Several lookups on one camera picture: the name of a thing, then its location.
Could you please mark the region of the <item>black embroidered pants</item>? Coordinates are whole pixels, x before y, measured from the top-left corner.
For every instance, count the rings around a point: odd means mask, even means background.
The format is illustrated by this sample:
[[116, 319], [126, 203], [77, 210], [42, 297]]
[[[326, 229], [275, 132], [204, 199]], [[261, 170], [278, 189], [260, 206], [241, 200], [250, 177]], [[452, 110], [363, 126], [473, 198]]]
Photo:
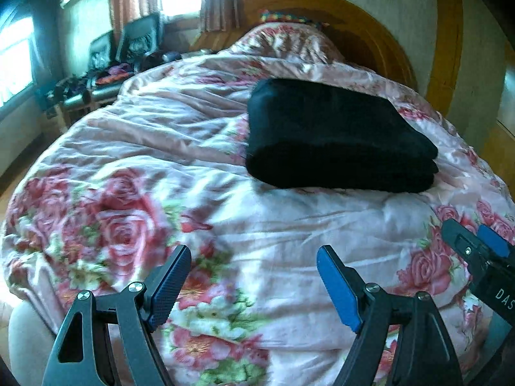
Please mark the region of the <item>black embroidered pants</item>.
[[420, 193], [438, 172], [436, 146], [385, 98], [269, 78], [247, 110], [246, 169], [277, 188]]

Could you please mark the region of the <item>pink floral quilt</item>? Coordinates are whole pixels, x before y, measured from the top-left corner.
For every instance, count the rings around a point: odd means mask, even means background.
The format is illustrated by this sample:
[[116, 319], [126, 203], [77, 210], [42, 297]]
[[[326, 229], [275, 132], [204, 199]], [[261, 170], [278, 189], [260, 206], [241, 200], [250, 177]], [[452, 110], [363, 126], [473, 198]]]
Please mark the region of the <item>pink floral quilt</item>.
[[[261, 80], [292, 78], [385, 98], [437, 148], [420, 193], [277, 188], [245, 166], [247, 104]], [[11, 378], [39, 385], [81, 290], [115, 294], [185, 245], [189, 275], [154, 341], [177, 385], [329, 385], [353, 343], [318, 274], [331, 245], [364, 280], [435, 301], [462, 372], [480, 369], [500, 329], [443, 240], [453, 219], [514, 238], [506, 184], [412, 89], [347, 64], [322, 33], [261, 25], [228, 49], [124, 83], [36, 160], [15, 189], [1, 262], [20, 299]]]

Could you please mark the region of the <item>wooden arched headboard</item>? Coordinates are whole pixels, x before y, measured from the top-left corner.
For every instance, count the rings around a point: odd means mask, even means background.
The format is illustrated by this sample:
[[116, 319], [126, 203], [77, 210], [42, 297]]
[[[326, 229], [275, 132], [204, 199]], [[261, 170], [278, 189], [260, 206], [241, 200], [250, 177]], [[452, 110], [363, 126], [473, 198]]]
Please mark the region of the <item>wooden arched headboard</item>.
[[304, 16], [321, 23], [322, 32], [348, 62], [417, 89], [416, 75], [401, 45], [378, 20], [347, 0], [242, 0], [237, 29], [202, 32], [189, 49], [220, 51], [231, 46], [258, 26], [263, 10]]

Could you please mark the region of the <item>red patterned seat cushion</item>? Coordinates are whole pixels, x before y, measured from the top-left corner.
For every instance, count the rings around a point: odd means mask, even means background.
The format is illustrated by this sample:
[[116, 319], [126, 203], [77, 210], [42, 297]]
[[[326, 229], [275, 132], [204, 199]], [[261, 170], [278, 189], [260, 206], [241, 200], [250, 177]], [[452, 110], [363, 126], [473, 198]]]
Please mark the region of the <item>red patterned seat cushion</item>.
[[117, 75], [107, 75], [105, 77], [97, 78], [95, 80], [95, 85], [97, 87], [107, 86], [110, 84], [125, 81], [126, 79], [131, 78], [132, 76], [133, 76], [133, 74], [131, 72], [123, 72], [123, 73], [117, 74]]

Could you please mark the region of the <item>purple cloth on chair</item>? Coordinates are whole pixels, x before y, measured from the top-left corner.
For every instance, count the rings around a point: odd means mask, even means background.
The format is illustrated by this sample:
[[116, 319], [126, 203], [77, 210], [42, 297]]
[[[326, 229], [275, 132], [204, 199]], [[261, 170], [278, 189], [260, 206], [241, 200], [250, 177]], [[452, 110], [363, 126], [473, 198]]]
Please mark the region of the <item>purple cloth on chair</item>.
[[131, 73], [133, 70], [133, 67], [129, 63], [121, 63], [110, 67], [108, 69], [108, 73], [111, 76], [117, 76], [121, 74]]

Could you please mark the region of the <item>colourful checkered pillow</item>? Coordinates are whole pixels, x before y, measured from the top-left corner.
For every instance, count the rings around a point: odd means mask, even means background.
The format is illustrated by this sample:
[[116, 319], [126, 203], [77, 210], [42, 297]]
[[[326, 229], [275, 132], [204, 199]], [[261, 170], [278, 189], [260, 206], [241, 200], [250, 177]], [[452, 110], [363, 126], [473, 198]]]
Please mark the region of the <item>colourful checkered pillow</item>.
[[310, 25], [317, 29], [322, 27], [322, 23], [315, 22], [309, 17], [283, 13], [280, 11], [262, 10], [259, 12], [259, 21], [261, 23], [299, 23]]

